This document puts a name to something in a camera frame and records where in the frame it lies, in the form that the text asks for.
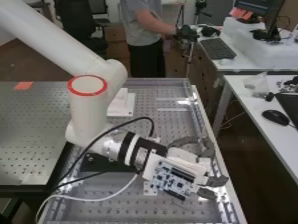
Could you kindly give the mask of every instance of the computer monitor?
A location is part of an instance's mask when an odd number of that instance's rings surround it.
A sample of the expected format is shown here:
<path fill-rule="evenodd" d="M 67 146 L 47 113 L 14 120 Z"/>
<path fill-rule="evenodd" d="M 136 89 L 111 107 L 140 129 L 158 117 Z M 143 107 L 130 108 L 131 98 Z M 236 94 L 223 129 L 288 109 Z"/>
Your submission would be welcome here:
<path fill-rule="evenodd" d="M 276 18 L 283 6 L 284 0 L 235 0 L 235 7 L 251 11 L 254 15 L 264 19 L 265 31 L 256 30 L 254 38 L 258 40 L 280 40 L 276 29 Z"/>
<path fill-rule="evenodd" d="M 264 16 L 271 6 L 271 1 L 272 0 L 235 0 L 235 7 L 251 11 L 259 16 Z"/>
<path fill-rule="evenodd" d="M 264 15 L 264 25 L 267 33 L 271 34 L 273 30 L 276 30 L 276 19 L 279 12 L 281 10 L 281 6 L 284 4 L 284 0 L 271 0 L 271 6 Z"/>

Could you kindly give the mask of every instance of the black mount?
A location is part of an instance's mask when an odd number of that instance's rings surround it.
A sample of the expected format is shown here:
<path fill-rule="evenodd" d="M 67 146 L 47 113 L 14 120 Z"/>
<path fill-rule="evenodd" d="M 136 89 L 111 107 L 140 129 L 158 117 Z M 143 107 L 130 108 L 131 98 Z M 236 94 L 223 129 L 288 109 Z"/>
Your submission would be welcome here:
<path fill-rule="evenodd" d="M 276 26 L 269 33 L 264 30 L 252 30 L 251 33 L 254 34 L 255 40 L 263 40 L 267 42 L 279 42 L 281 40 Z"/>

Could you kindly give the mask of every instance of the white desk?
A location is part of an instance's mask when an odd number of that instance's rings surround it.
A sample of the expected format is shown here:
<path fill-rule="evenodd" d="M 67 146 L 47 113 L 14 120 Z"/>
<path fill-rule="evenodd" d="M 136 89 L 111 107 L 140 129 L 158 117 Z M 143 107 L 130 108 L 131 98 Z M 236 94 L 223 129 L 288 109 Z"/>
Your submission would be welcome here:
<path fill-rule="evenodd" d="M 298 131 L 287 126 L 283 127 L 262 117 L 262 112 L 265 110 L 277 110 L 284 113 L 276 99 L 272 102 L 265 102 L 263 99 L 252 98 L 250 90 L 243 86 L 243 79 L 250 76 L 224 75 L 224 89 L 216 110 L 216 116 L 212 124 L 212 131 L 216 135 L 219 132 L 222 119 L 224 116 L 231 92 L 236 97 L 246 113 L 248 114 L 255 126 L 258 127 L 267 143 L 269 144 L 277 158 L 280 159 L 292 179 L 298 184 Z M 291 80 L 293 76 L 267 76 L 269 91 L 276 93 L 277 81 Z"/>
<path fill-rule="evenodd" d="M 252 24 L 252 25 L 247 25 L 248 27 L 251 27 L 251 30 L 252 29 L 256 29 L 256 28 L 260 28 L 262 27 L 262 25 L 259 25 L 259 24 Z M 288 31 L 281 31 L 280 32 L 280 36 L 281 36 L 281 38 L 284 38 L 284 37 L 287 37 L 288 36 L 288 34 L 289 34 L 289 32 Z M 206 40 L 206 39 L 212 39 L 212 38 L 218 38 L 218 37 L 203 37 L 203 36 L 200 36 L 199 38 L 198 38 L 198 44 L 199 44 L 199 41 L 200 40 Z M 284 68 L 281 68 L 281 66 L 280 66 L 280 68 L 277 68 L 277 67 L 275 67 L 275 68 L 272 68 L 272 67 L 268 67 L 268 66 L 258 66 L 258 65 L 255 65 L 254 64 L 254 62 L 247 58 L 247 56 L 242 53 L 242 51 L 239 50 L 239 49 L 236 49 L 235 47 L 234 47 L 234 44 L 232 44 L 232 38 L 230 37 L 230 35 L 227 35 L 224 32 L 220 32 L 220 39 L 224 41 L 224 43 L 227 44 L 227 46 L 231 48 L 231 50 L 235 52 L 235 54 L 236 54 L 236 56 L 235 56 L 235 58 L 228 62 L 228 63 L 222 63 L 220 62 L 220 60 L 211 60 L 210 58 L 208 58 L 208 60 L 212 62 L 212 64 L 214 64 L 214 66 L 215 66 L 215 68 L 216 68 L 216 71 L 218 72 L 230 72 L 230 71 L 232 71 L 232 72 L 247 72 L 247 71 L 273 71 L 273 72 L 276 72 L 276 71 L 298 71 L 298 65 L 296 65 L 296 69 L 284 69 Z"/>

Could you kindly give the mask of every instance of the keyboard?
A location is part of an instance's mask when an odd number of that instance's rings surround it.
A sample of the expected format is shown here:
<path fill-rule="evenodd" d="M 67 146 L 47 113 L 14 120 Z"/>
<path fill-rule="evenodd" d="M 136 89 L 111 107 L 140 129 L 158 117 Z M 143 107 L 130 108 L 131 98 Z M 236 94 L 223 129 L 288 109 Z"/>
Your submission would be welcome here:
<path fill-rule="evenodd" d="M 287 116 L 291 119 L 292 124 L 298 129 L 298 94 L 292 95 L 277 93 L 275 96 L 283 110 L 287 113 Z"/>
<path fill-rule="evenodd" d="M 199 43 L 211 60 L 232 59 L 236 56 L 220 38 L 202 40 Z"/>

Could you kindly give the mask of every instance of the metal table surface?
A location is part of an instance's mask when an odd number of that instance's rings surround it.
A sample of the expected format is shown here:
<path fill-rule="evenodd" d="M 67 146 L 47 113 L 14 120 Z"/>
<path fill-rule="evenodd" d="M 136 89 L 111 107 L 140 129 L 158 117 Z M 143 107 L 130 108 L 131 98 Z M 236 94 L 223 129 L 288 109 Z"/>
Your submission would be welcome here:
<path fill-rule="evenodd" d="M 167 145 L 184 136 L 198 138 L 208 135 L 204 128 L 206 114 L 199 112 L 200 100 L 195 88 L 186 79 L 130 79 L 128 92 L 135 93 L 134 117 L 148 116 L 155 122 L 155 133 L 160 143 Z M 109 118 L 119 124 L 131 118 Z M 146 136 L 148 123 L 139 121 L 127 129 Z M 196 146 L 186 150 L 195 153 Z M 67 166 L 81 152 L 73 147 Z M 212 163 L 214 175 L 224 170 L 223 160 L 216 148 Z M 77 164 L 69 177 L 73 180 L 89 173 L 79 171 Z M 62 194 L 81 198 L 102 198 L 115 192 L 131 178 L 130 173 L 107 173 L 62 188 Z M 166 194 L 143 195 L 143 180 L 136 181 L 115 198 L 103 202 L 75 202 L 53 199 L 43 210 L 38 223 L 43 224 L 95 224 L 95 223 L 234 223 L 244 224 L 243 213 L 231 183 L 216 189 L 218 199 L 207 201 L 192 196 L 184 202 Z"/>
<path fill-rule="evenodd" d="M 15 84 L 0 83 L 0 188 L 27 190 L 49 181 L 70 116 L 65 82 Z"/>

